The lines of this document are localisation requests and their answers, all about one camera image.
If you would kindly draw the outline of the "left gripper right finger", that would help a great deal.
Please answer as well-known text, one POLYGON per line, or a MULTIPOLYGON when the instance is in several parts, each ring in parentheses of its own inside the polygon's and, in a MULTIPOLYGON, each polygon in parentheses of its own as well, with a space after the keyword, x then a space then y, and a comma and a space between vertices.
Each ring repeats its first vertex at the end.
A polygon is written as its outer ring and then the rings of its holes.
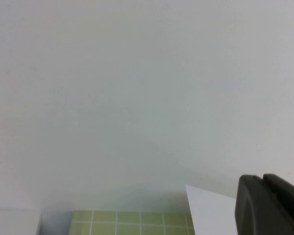
POLYGON ((264 174, 263 180, 282 206, 282 211, 287 215, 294 231, 294 186, 274 174, 264 174))

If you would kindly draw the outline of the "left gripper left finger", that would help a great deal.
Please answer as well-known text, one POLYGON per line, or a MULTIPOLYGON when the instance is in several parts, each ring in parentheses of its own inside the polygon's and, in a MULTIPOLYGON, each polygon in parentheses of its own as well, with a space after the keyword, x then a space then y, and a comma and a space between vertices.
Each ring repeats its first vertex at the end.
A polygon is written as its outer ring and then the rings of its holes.
POLYGON ((239 235, 294 235, 287 215, 263 177, 239 178, 235 220, 239 235))

